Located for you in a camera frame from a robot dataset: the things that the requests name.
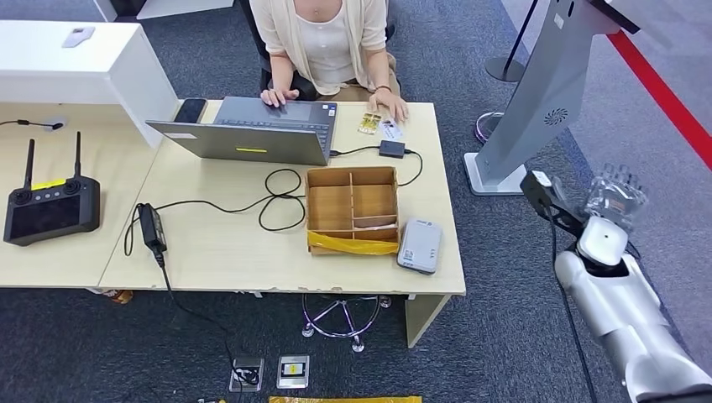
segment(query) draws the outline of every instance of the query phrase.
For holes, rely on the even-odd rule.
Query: cardboard box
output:
[[[333,238],[398,243],[397,190],[392,166],[310,169],[306,229]],[[308,247],[311,254],[342,253]]]

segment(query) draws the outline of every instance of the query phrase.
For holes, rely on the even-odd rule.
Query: yellow mat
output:
[[[369,397],[366,399],[307,399],[303,397],[270,397],[270,403],[422,403],[420,396]]]

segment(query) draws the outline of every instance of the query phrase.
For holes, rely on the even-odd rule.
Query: black remote controller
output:
[[[34,139],[29,141],[24,186],[8,198],[3,240],[28,246],[72,233],[99,228],[99,182],[81,175],[81,133],[76,132],[74,176],[55,186],[32,187]]]

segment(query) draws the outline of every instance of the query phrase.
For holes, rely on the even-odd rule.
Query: office chair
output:
[[[379,315],[381,308],[390,307],[390,298],[388,296],[333,296],[333,295],[319,295],[323,300],[330,301],[326,308],[322,309],[315,317],[309,312],[307,298],[308,294],[303,294],[301,297],[301,311],[304,314],[304,320],[306,324],[304,328],[301,329],[301,335],[305,338],[310,338],[314,335],[314,331],[321,333],[328,338],[352,338],[351,349],[356,353],[361,353],[364,351],[365,345],[364,340],[361,338],[361,334],[374,324],[376,318]],[[361,301],[366,301],[367,303],[373,304],[373,310],[371,311],[368,321],[358,329],[354,324],[354,319],[351,311],[348,309],[348,303],[360,303]],[[333,311],[338,306],[341,306],[343,315],[348,324],[348,332],[338,332],[326,330],[324,327],[318,325],[329,312]]]
[[[272,67],[270,65],[270,53],[266,49],[264,41],[259,36],[259,31],[257,30],[257,24],[254,21],[254,15],[252,14],[252,8],[249,6],[249,0],[239,0],[240,7],[243,10],[245,18],[247,19],[249,30],[252,33],[252,39],[254,44],[257,46],[257,52],[259,53],[259,66],[262,68],[262,75],[259,78],[259,91],[262,92],[269,88],[270,82],[272,81]],[[395,33],[395,25],[389,24],[385,28],[385,40],[388,40]],[[291,90],[299,90],[298,101],[316,101],[319,97],[317,89],[314,85],[306,78],[299,75],[298,72],[294,72],[294,76],[291,80]]]

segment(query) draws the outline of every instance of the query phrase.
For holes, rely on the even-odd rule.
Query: laptop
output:
[[[146,121],[201,158],[324,166],[329,161],[337,105],[226,97],[212,124]]]

